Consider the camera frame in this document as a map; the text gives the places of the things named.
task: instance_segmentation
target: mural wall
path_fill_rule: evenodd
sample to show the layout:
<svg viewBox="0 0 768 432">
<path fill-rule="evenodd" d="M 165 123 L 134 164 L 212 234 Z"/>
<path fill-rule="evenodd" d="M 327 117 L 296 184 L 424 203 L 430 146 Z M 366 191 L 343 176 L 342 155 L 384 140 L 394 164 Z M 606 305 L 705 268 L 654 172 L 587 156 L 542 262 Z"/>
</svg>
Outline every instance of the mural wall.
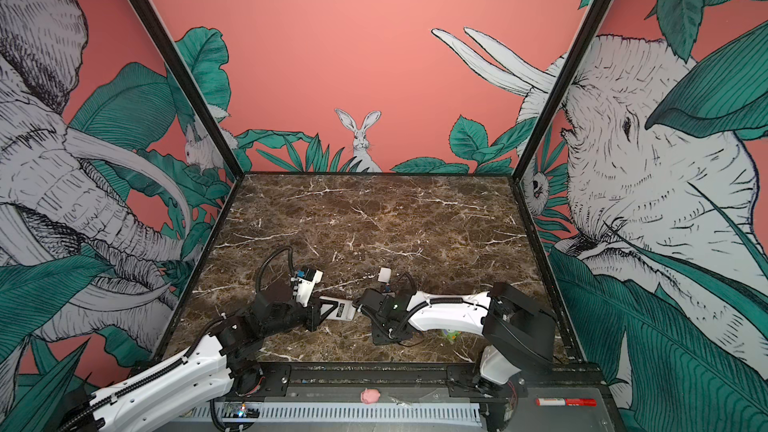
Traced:
<svg viewBox="0 0 768 432">
<path fill-rule="evenodd" d="M 471 27 L 485 50 L 470 60 L 545 68 L 570 47 L 588 2 L 152 1 L 175 40 L 220 33 L 212 46 L 226 44 L 216 64 L 232 98 L 209 102 L 245 170 L 465 174 L 510 173 L 533 120 L 515 126 L 522 98 L 477 81 L 446 47 L 450 34 Z M 190 68 L 208 97 L 208 73 Z M 541 99 L 537 87 L 553 79 L 506 86 Z"/>
<path fill-rule="evenodd" d="M 41 430 L 149 359 L 233 177 L 127 0 L 0 0 L 0 93 L 0 430 Z"/>
<path fill-rule="evenodd" d="M 761 1 L 616 0 L 526 169 L 578 340 L 632 431 L 768 430 Z M 459 53 L 516 94 L 561 63 L 510 76 Z M 518 120 L 541 108 L 527 95 Z"/>
</svg>

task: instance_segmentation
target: brown marble surface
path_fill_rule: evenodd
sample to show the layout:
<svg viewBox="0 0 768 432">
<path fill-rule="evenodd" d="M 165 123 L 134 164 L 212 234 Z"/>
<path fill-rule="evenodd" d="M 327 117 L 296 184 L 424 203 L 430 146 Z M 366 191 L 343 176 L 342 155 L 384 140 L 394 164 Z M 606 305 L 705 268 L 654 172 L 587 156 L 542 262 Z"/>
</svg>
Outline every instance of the brown marble surface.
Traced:
<svg viewBox="0 0 768 432">
<path fill-rule="evenodd" d="M 253 299 L 254 272 L 281 245 L 295 266 L 324 272 L 316 292 L 354 299 L 378 288 L 380 267 L 410 272 L 419 290 L 471 294 L 497 281 L 548 304 L 506 178 L 431 176 L 247 176 L 216 239 L 165 357 L 194 340 L 220 312 Z M 288 281 L 285 255 L 273 260 L 263 287 Z M 474 361 L 488 345 L 461 334 L 451 344 L 429 331 L 399 345 L 374 346 L 370 321 L 325 321 L 314 333 L 268 338 L 259 360 Z M 566 361 L 560 337 L 555 355 Z"/>
</svg>

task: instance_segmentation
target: pink wall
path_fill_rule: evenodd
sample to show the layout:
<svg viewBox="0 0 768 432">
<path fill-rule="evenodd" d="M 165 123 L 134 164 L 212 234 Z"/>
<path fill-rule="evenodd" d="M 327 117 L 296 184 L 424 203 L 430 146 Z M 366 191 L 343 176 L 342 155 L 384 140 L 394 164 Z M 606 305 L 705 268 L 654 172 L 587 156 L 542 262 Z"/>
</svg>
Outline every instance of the pink wall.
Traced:
<svg viewBox="0 0 768 432">
<path fill-rule="evenodd" d="M 232 100 L 222 127 L 319 132 L 333 151 L 346 147 L 345 161 L 352 134 L 333 110 L 358 124 L 381 110 L 368 138 L 384 171 L 418 156 L 466 162 L 448 148 L 459 115 L 493 140 L 522 102 L 478 80 L 430 29 L 466 38 L 462 28 L 471 26 L 544 68 L 568 49 L 584 12 L 580 0 L 152 1 L 175 40 L 198 26 L 224 34 Z M 278 170 L 249 156 L 254 170 Z"/>
</svg>

